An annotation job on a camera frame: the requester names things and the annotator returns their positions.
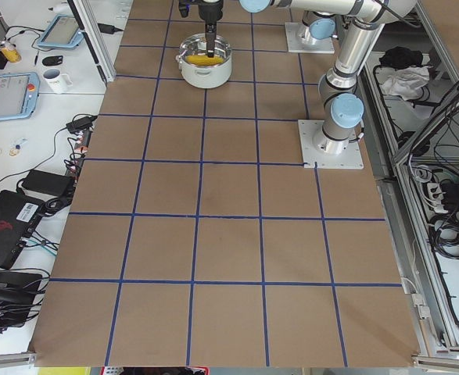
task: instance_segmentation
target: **pot handle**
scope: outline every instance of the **pot handle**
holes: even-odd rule
[[[179,64],[179,70],[182,71],[182,57],[180,55],[175,56],[175,61]]]
[[[197,76],[201,76],[201,77],[209,76],[211,73],[212,73],[211,70],[209,70],[209,71],[205,71],[205,70],[195,70],[195,74],[196,74]]]

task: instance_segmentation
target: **white mug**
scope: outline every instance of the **white mug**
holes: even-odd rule
[[[61,73],[56,68],[46,70],[43,73],[43,78],[56,94],[63,94],[70,89],[70,86],[73,86],[70,76],[66,73]]]

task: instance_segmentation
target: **small yellow object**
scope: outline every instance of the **small yellow object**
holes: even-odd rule
[[[42,367],[38,375],[89,375],[90,367]]]
[[[197,66],[214,66],[223,63],[224,59],[219,56],[208,57],[207,55],[189,55],[186,56],[185,61]]]

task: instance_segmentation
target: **power strip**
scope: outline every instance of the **power strip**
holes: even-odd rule
[[[75,153],[80,155],[74,166],[71,166],[66,171],[66,176],[72,176],[78,178],[80,176],[81,167],[83,166],[84,157],[88,151],[88,144],[90,143],[91,131],[81,130],[75,134],[76,142],[73,146]]]
[[[120,375],[123,373],[123,367],[103,367],[101,375]]]
[[[429,200],[432,202],[432,206],[435,213],[448,213],[445,210],[443,205],[443,200],[445,198],[441,186],[434,182],[427,183],[427,195]]]

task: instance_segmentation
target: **cardboard surface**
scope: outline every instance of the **cardboard surface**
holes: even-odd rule
[[[335,56],[286,52],[301,12],[226,3],[220,33],[242,50],[205,91],[174,60],[203,23],[171,0],[134,2],[38,366],[407,366],[418,350],[366,154],[361,171],[301,165],[297,120],[322,118],[317,80]]]

